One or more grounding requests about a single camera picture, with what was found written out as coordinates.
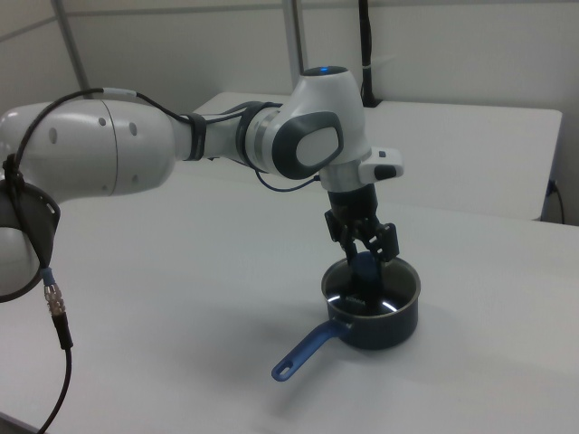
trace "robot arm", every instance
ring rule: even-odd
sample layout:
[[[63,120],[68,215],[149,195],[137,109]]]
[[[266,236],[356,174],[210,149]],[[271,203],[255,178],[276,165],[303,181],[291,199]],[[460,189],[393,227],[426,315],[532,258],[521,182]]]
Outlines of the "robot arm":
[[[1,161],[16,152],[44,107],[15,108],[0,119]],[[319,173],[332,204],[326,215],[332,239],[349,259],[356,254],[354,239],[376,257],[383,250],[372,248],[370,241],[384,231],[375,218],[373,183],[402,175],[402,158],[396,150],[367,142],[356,81],[346,69],[306,71],[282,107],[251,102],[222,115],[183,118],[193,126],[136,102],[70,102],[38,125],[19,170],[28,184],[57,203],[155,188],[168,178],[176,160],[202,157],[230,158],[289,179]],[[0,197],[0,214],[9,213],[9,205],[5,200],[3,208]],[[0,245],[5,246],[0,249],[0,301],[31,282],[39,268],[30,242],[15,226],[3,223],[0,215]]]

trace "table surface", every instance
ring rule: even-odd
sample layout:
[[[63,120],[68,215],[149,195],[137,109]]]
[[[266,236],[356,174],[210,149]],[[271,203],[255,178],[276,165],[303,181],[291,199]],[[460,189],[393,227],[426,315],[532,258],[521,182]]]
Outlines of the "table surface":
[[[52,267],[74,347],[52,433],[576,432],[579,228],[382,201],[422,280],[414,335],[331,341],[278,383],[327,319],[320,280],[342,258],[327,196],[184,165],[154,191],[62,206]],[[0,410],[40,426],[64,372],[41,288],[0,305],[0,330]]]
[[[197,110],[288,97],[225,92]],[[373,146],[402,152],[404,176],[383,184],[388,202],[537,220],[545,202],[561,112],[410,102],[366,108]],[[243,169],[214,174],[230,178]]]

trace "handle hole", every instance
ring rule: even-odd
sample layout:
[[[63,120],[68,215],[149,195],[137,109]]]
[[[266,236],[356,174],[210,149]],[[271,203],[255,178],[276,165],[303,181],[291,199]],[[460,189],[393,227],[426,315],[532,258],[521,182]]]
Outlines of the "handle hole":
[[[293,362],[291,360],[286,361],[281,365],[275,372],[277,375],[285,375],[293,367]]]

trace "black cord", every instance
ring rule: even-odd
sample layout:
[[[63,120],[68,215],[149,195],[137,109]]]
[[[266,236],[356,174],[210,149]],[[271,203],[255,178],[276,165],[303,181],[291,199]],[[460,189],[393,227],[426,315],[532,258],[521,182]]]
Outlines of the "black cord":
[[[561,192],[559,191],[559,187],[557,187],[556,184],[553,185],[553,191],[559,198],[559,206],[561,207],[561,224],[565,224],[565,208],[563,208],[563,198],[561,197]]]
[[[26,132],[24,133],[24,137],[22,137],[22,141],[20,142],[20,146],[18,147],[18,151],[16,151],[16,159],[15,159],[16,170],[18,170],[18,167],[20,167],[20,162],[22,161],[22,155],[24,154],[24,150],[26,148],[26,145],[28,145],[28,141],[30,140],[30,137],[32,136],[36,127],[38,127],[38,124],[40,124],[41,121],[44,118],[46,118],[46,115],[48,115],[51,111],[53,111],[54,109],[56,109],[58,106],[60,106],[62,103],[66,102],[66,101],[70,101],[71,99],[82,97],[83,95],[89,95],[91,93],[102,93],[103,91],[104,91],[103,88],[92,88],[92,89],[86,89],[86,90],[79,90],[78,92],[73,92],[69,95],[65,95],[64,97],[58,98],[57,100],[51,102],[48,106],[46,106],[43,109],[43,111],[41,111],[39,113],[39,115],[34,119],[33,123],[28,126],[28,128],[26,129]]]
[[[20,146],[18,147],[18,150],[16,151],[16,158],[15,158],[16,170],[18,170],[18,168],[20,167],[20,163],[21,163],[23,155],[24,155],[24,150],[26,149],[26,146],[28,145],[28,142],[30,141],[30,137],[32,136],[33,132],[38,127],[38,125],[42,122],[42,120],[44,118],[46,118],[46,116],[51,111],[53,111],[54,109],[59,107],[64,102],[70,101],[71,99],[82,97],[84,95],[90,95],[92,93],[103,93],[104,91],[105,90],[103,88],[91,88],[91,89],[86,89],[86,90],[79,90],[79,91],[73,92],[69,95],[65,95],[64,97],[58,98],[57,100],[53,101],[48,106],[46,106],[43,109],[43,111],[41,111],[38,114],[38,116],[30,124],[30,126],[28,126],[28,128],[26,129],[26,132],[24,133],[24,137],[22,138],[22,141],[20,142]],[[193,124],[193,121],[191,119],[183,118],[182,116],[177,115],[175,112],[169,110],[168,108],[163,107],[158,102],[149,98],[147,95],[143,95],[140,92],[135,92],[135,96],[139,99],[143,99],[145,102],[147,102],[151,106],[155,107],[156,109],[161,110],[163,113],[165,113],[166,115],[170,116],[171,118],[173,118],[179,122],[183,122],[184,124],[189,124],[189,125]],[[243,109],[243,107],[246,106],[247,104],[249,104],[249,103],[240,104],[239,106],[234,107],[230,110]],[[232,115],[225,116],[223,118],[210,119],[210,120],[207,120],[207,124],[215,124],[217,122],[223,122],[224,120],[238,118],[242,114],[243,114],[243,112],[233,113]]]
[[[243,114],[243,112],[241,113],[235,113],[234,115],[230,115],[230,116],[226,116],[224,118],[217,118],[217,119],[209,119],[206,120],[205,123],[206,124],[216,124],[217,122],[222,122],[224,120],[229,120],[229,119],[233,119],[233,118],[238,118]]]
[[[297,185],[295,187],[291,187],[291,188],[277,188],[277,187],[273,187],[271,185],[269,185],[268,183],[266,183],[263,178],[261,177],[261,174],[256,170],[255,171],[255,175],[257,176],[257,179],[260,180],[260,183],[262,183],[263,185],[265,185],[267,188],[269,188],[270,190],[274,191],[274,192],[278,192],[278,193],[289,193],[289,192],[295,192],[296,190],[299,190],[301,188],[304,188],[306,185],[310,185],[312,183],[315,183],[316,181],[319,181],[319,175],[314,176],[313,178],[311,178],[309,181],[306,181],[304,184],[300,184]]]
[[[44,434],[48,427],[51,426],[52,421],[56,418],[58,411],[61,409],[62,403],[64,402],[64,398],[66,397],[66,392],[69,390],[69,384],[71,383],[71,374],[72,374],[72,353],[71,349],[67,348],[64,350],[66,354],[66,372],[64,374],[64,384],[62,385],[61,395],[58,397],[56,401],[56,405],[52,409],[51,415],[48,419],[44,422],[44,425],[38,430],[37,434]]]

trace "blue handle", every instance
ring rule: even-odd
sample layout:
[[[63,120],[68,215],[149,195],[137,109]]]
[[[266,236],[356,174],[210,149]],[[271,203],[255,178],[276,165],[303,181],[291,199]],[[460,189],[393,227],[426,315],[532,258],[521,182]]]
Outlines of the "blue handle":
[[[271,376],[278,382],[285,382],[304,364],[317,349],[332,337],[342,337],[350,331],[350,326],[335,319],[318,325],[309,335],[286,355],[271,370]]]

